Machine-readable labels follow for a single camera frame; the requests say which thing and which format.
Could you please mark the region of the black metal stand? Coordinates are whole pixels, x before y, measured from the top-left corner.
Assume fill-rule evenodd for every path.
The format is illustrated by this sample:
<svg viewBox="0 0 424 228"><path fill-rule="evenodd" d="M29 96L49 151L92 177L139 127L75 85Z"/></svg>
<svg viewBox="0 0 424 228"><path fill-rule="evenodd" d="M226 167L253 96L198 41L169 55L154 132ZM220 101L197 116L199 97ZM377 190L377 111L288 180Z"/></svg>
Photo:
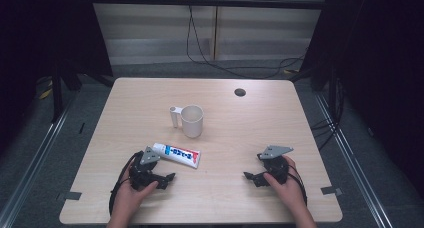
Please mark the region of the black metal stand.
<svg viewBox="0 0 424 228"><path fill-rule="evenodd" d="M52 122L55 123L63 112L63 99L62 99L62 83L61 83L61 65L57 61L53 66L52 73L52 92L53 92L53 118Z"/></svg>

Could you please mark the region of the black horizontal bar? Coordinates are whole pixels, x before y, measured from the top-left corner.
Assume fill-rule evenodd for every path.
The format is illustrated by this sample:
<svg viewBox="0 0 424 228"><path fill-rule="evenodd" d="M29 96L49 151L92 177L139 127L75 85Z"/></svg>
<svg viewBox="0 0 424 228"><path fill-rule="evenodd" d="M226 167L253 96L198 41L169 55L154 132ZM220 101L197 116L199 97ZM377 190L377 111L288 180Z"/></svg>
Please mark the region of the black horizontal bar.
<svg viewBox="0 0 424 228"><path fill-rule="evenodd" d="M328 5L324 2L280 1L280 0L91 0L102 4L140 4L175 6L212 6L322 10Z"/></svg>

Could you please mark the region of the white toothpaste tube blue label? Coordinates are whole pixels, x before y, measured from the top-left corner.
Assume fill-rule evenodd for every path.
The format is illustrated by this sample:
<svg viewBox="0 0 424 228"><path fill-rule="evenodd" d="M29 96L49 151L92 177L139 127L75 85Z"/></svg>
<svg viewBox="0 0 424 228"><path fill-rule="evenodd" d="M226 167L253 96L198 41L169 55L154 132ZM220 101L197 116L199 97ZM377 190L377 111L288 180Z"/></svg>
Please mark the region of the white toothpaste tube blue label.
<svg viewBox="0 0 424 228"><path fill-rule="evenodd" d="M201 153L199 151L161 143L154 143L152 150L161 158L168 159L195 169L198 168L201 157Z"/></svg>

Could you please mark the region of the person's left hand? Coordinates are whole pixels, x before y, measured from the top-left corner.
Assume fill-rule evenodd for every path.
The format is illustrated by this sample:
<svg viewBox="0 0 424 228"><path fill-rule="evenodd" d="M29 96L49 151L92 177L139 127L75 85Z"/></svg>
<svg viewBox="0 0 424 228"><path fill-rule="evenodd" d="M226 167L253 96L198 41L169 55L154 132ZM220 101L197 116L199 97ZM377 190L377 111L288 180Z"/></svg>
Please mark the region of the person's left hand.
<svg viewBox="0 0 424 228"><path fill-rule="evenodd" d="M143 200L158 186L158 182L153 181L141 190L135 190L131 186L128 177L122 179L119 184L120 186L115 197L113 211L120 211L127 214L135 212L140 207Z"/></svg>

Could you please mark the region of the wooden wall post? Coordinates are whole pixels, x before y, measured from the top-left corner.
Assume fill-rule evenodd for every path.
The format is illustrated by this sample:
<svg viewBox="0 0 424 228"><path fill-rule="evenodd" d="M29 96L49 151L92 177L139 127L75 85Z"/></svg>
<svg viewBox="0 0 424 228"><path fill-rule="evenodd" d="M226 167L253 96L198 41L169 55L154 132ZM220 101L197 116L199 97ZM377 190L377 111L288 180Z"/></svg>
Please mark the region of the wooden wall post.
<svg viewBox="0 0 424 228"><path fill-rule="evenodd" d="M213 59L214 60L219 59L220 13L221 13L221 8L219 6L216 6L215 7L215 13L214 13L214 36L213 36L213 38L214 38L214 41L213 41Z"/></svg>

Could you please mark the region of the yellow floor object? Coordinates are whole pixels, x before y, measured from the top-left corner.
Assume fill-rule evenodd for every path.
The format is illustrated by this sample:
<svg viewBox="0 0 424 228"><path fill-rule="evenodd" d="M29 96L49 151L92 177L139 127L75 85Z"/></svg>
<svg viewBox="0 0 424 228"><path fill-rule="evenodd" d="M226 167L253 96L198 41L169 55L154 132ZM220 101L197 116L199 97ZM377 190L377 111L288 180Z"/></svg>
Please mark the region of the yellow floor object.
<svg viewBox="0 0 424 228"><path fill-rule="evenodd" d="M45 87L45 89L42 91L42 93L39 95L39 99L43 100L47 98L51 94L52 90L53 90L53 82L50 81L48 85Z"/></svg>

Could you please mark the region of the black curtain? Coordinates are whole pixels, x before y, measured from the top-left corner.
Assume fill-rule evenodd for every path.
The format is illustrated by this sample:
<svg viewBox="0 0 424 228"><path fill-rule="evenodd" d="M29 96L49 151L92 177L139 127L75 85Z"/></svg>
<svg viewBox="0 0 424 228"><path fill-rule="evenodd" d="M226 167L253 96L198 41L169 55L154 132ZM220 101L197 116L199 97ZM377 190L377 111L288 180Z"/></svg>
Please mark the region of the black curtain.
<svg viewBox="0 0 424 228"><path fill-rule="evenodd" d="M0 0L0 156L22 127L37 81L113 74L89 0Z"/></svg>
<svg viewBox="0 0 424 228"><path fill-rule="evenodd" d="M424 199L424 0L325 0L301 69L340 79Z"/></svg>

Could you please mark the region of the person's right hand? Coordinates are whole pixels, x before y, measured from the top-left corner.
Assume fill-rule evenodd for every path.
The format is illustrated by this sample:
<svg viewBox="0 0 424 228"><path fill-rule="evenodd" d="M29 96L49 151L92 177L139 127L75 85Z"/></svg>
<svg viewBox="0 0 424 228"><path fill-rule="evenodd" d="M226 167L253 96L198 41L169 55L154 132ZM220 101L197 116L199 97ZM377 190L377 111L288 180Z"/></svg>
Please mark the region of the person's right hand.
<svg viewBox="0 0 424 228"><path fill-rule="evenodd" d="M295 162L288 156L283 155L288 162L288 177L284 184L280 184L272 175L265 173L263 177L275 190L282 203L289 209L292 215L300 214L307 209L304 202L300 182L300 175L297 172Z"/></svg>

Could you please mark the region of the grey tape strip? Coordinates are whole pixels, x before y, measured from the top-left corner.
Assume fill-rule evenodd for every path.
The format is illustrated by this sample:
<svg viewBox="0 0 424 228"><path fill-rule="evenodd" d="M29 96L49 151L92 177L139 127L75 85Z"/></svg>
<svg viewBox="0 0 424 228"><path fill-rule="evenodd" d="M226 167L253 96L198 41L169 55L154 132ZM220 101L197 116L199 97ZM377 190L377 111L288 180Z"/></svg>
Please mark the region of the grey tape strip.
<svg viewBox="0 0 424 228"><path fill-rule="evenodd" d="M335 196L340 196L343 194L340 188L335 188L333 186L322 187L321 192L323 195L334 194Z"/></svg>
<svg viewBox="0 0 424 228"><path fill-rule="evenodd" d="M81 197L82 193L81 192L62 192L59 193L56 197L56 199L58 201L65 201L65 200L79 200Z"/></svg>

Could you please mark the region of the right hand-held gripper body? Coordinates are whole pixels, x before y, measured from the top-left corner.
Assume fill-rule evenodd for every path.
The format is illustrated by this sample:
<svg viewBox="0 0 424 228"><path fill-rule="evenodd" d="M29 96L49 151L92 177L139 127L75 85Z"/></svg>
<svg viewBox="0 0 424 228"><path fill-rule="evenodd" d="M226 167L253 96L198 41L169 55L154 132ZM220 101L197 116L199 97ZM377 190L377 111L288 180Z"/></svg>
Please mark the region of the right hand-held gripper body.
<svg viewBox="0 0 424 228"><path fill-rule="evenodd" d="M286 182L289 170L288 161L283 155L291 151L293 151L292 147L268 145L262 153L257 155L266 171L280 184Z"/></svg>

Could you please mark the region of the metal floor rail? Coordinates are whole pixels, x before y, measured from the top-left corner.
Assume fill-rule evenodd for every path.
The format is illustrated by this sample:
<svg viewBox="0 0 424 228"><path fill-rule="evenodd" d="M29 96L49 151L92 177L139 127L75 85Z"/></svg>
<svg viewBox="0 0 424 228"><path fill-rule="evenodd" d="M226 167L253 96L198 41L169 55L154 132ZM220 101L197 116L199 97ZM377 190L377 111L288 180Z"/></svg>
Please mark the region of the metal floor rail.
<svg viewBox="0 0 424 228"><path fill-rule="evenodd" d="M378 228L394 228L386 209L372 188L342 129L331 117L325 97L318 94L316 101Z"/></svg>
<svg viewBox="0 0 424 228"><path fill-rule="evenodd" d="M60 113L55 122L53 122L38 147L33 159L25 169L25 173L19 180L19 183L6 202L3 210L0 212L0 228L12 228L16 217L18 216L28 194L33 186L33 183L38 176L43 163L45 162L52 146L54 145L57 136L62 130L62 127L67 120L70 108L73 106L75 98L72 98Z"/></svg>

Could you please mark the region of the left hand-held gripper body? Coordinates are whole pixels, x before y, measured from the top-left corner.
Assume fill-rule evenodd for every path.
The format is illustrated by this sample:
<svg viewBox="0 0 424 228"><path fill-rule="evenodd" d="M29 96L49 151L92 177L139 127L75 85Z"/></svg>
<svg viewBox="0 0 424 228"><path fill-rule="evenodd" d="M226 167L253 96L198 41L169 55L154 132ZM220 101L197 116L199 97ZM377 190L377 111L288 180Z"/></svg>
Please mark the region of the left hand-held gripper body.
<svg viewBox="0 0 424 228"><path fill-rule="evenodd" d="M153 169L159 160L160 156L149 146L147 146L144 151L140 151L136 154L135 160L133 161L129 171L131 186L135 190L139 190L141 187L146 187L153 181L167 181L164 176L153 173Z"/></svg>

